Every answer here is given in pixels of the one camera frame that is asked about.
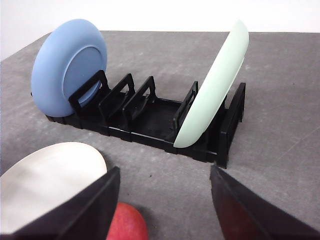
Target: white wall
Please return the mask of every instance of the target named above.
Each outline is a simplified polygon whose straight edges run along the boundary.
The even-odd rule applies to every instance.
[[[1,60],[76,18],[100,30],[320,33],[320,0],[1,0]]]

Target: dish rack divider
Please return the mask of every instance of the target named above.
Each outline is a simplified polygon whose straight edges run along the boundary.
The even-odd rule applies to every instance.
[[[82,107],[78,99],[98,82],[101,82],[101,85],[97,94]],[[153,76],[149,76],[135,91],[134,80],[129,73],[110,89],[105,72],[100,70],[69,97],[74,114],[46,117],[51,122],[137,142],[202,162],[216,162],[217,166],[227,168],[229,149],[238,122],[242,122],[244,115],[245,92],[246,84],[242,82],[229,108],[226,109],[224,99],[199,140],[185,148],[174,147],[174,142],[198,93],[197,81],[180,102],[157,97]]]

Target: red apple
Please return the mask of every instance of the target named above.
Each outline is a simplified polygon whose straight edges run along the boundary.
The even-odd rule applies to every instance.
[[[118,202],[106,240],[148,240],[147,225],[140,212]]]

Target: tabletop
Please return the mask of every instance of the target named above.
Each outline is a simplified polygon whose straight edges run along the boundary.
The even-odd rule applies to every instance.
[[[182,101],[201,86],[226,32],[102,31],[110,87],[131,73],[138,89],[154,76],[160,98]],[[222,240],[210,166],[183,155],[49,122],[31,97],[35,57],[47,35],[1,62],[1,173],[30,153],[62,142],[98,149],[121,169],[119,201],[146,219],[151,240]],[[320,34],[249,34],[227,103],[246,83],[226,172],[320,231]]]

